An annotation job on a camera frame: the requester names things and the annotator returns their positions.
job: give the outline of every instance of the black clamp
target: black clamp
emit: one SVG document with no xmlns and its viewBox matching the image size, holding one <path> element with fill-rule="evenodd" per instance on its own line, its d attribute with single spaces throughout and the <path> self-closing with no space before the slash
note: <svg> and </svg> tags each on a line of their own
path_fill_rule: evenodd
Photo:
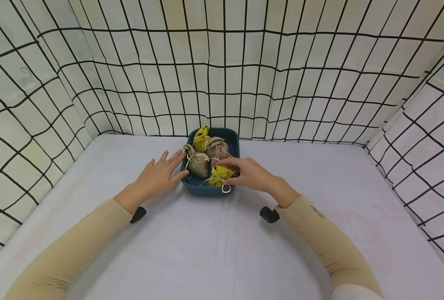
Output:
<svg viewBox="0 0 444 300">
<path fill-rule="evenodd" d="M 146 214 L 147 211 L 145 210 L 145 208 L 143 208 L 142 206 L 137 207 L 137 210 L 135 211 L 132 220 L 130 220 L 130 224 L 135 224 Z"/>
<path fill-rule="evenodd" d="M 260 209 L 260 217 L 262 217 L 265 221 L 272 224 L 280 219 L 280 215 L 275 209 L 270 209 L 267 206 Z"/>
</svg>

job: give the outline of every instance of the grid pattern curtain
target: grid pattern curtain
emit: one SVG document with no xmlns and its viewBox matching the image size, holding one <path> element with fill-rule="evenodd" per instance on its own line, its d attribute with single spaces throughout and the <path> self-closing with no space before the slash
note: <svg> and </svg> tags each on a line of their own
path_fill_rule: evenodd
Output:
<svg viewBox="0 0 444 300">
<path fill-rule="evenodd" d="M 444 54 L 431 73 L 367 152 L 444 263 Z"/>
<path fill-rule="evenodd" d="M 103 133 L 364 145 L 444 0 L 0 0 L 0 249 Z"/>
</svg>

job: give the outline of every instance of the white tablecloth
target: white tablecloth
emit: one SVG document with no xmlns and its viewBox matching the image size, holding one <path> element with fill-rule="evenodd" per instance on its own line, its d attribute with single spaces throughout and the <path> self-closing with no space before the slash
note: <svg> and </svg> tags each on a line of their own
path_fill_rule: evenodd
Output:
<svg viewBox="0 0 444 300">
<path fill-rule="evenodd" d="M 183 138 L 95 139 L 0 252 L 0 299 L 46 246 L 133 181 Z M 356 146 L 241 141 L 251 156 L 307 195 L 361 249 L 387 300 L 444 299 L 444 266 L 399 200 Z M 330 299 L 328 275 L 283 221 L 275 202 L 238 187 L 198 198 L 180 184 L 144 203 L 147 215 L 114 237 L 68 299 Z"/>
</svg>

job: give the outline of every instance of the yellow sachet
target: yellow sachet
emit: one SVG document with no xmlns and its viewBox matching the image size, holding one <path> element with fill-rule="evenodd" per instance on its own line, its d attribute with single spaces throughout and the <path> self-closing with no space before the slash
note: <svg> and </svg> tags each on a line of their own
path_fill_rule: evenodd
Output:
<svg viewBox="0 0 444 300">
<path fill-rule="evenodd" d="M 207 144 L 210 136 L 208 135 L 208 130 L 210 127 L 203 126 L 196 133 L 193 138 L 193 148 L 196 152 L 205 153 L 207 151 Z"/>
<path fill-rule="evenodd" d="M 215 165 L 212 176 L 208 179 L 209 186 L 222 186 L 223 181 L 235 175 L 235 170 L 225 165 Z"/>
</svg>

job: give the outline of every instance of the beige sleeve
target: beige sleeve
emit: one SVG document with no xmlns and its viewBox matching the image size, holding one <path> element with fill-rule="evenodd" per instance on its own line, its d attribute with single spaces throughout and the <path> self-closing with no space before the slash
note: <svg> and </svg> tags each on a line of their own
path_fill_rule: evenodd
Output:
<svg viewBox="0 0 444 300">
<path fill-rule="evenodd" d="M 42 251 L 4 299 L 64 299 L 74 280 L 131 217 L 114 199 L 108 199 Z"/>
<path fill-rule="evenodd" d="M 276 210 L 316 253 L 334 289 L 341 285 L 360 285 L 383 298 L 363 254 L 307 197 L 301 195 L 288 208 Z"/>
</svg>

